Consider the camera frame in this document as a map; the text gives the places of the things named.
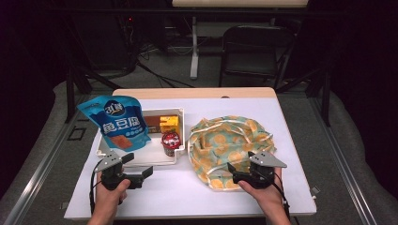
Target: small yellow block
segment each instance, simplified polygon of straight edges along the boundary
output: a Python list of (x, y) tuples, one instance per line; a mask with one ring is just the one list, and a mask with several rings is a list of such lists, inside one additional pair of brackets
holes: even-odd
[(175, 132), (181, 137), (179, 133), (179, 126), (178, 126), (178, 116), (161, 116), (161, 133), (165, 132)]

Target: snack bag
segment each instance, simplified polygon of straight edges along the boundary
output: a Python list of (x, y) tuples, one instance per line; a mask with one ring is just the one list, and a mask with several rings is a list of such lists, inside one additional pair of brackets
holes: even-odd
[(150, 141), (141, 104), (134, 97), (100, 96), (77, 108), (100, 128), (110, 148), (130, 152)]

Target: table leg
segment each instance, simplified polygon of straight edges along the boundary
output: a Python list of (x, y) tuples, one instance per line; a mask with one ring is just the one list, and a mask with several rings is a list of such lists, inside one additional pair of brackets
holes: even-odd
[(198, 78), (198, 42), (196, 34), (196, 17), (192, 17), (192, 62), (191, 62), (191, 79), (196, 80)]

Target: white tabletop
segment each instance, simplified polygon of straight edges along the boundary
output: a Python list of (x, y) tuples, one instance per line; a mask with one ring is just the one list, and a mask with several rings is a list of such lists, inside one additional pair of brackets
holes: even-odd
[[(287, 164), (283, 169), (285, 196), (292, 216), (316, 213), (299, 157), (285, 123), (276, 97), (246, 98), (167, 98), (139, 99), (144, 110), (183, 108), (185, 132), (202, 118), (212, 119), (225, 115), (245, 116), (259, 122), (274, 135), (278, 148), (275, 156)], [(100, 144), (98, 134), (84, 169), (70, 200), (65, 218), (88, 219), (88, 200), (91, 173), (99, 161), (96, 150)], [(143, 168), (127, 168), (125, 173)], [(118, 206), (119, 219), (138, 218), (225, 218), (263, 216), (256, 201), (244, 191), (221, 192), (204, 185), (196, 176), (187, 154), (175, 165), (155, 166), (154, 172), (142, 188), (129, 189), (129, 197)]]

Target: human hand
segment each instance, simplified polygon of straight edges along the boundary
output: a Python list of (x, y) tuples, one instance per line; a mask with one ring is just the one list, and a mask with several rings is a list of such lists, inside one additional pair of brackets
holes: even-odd
[[(275, 173), (282, 179), (282, 168), (275, 168)], [(261, 210), (272, 224), (290, 224), (289, 218), (284, 212), (282, 195), (276, 187), (269, 186), (264, 189), (255, 189), (243, 180), (239, 181), (238, 184), (257, 200)], [(282, 189), (281, 181), (277, 177), (275, 177), (275, 184)]]
[(96, 186), (96, 207), (93, 216), (87, 223), (89, 225), (112, 224), (119, 201), (123, 202), (127, 198), (126, 189), (130, 185), (130, 180), (124, 179), (115, 190), (108, 190), (100, 182), (100, 177), (101, 172), (98, 172), (97, 182), (99, 183)]

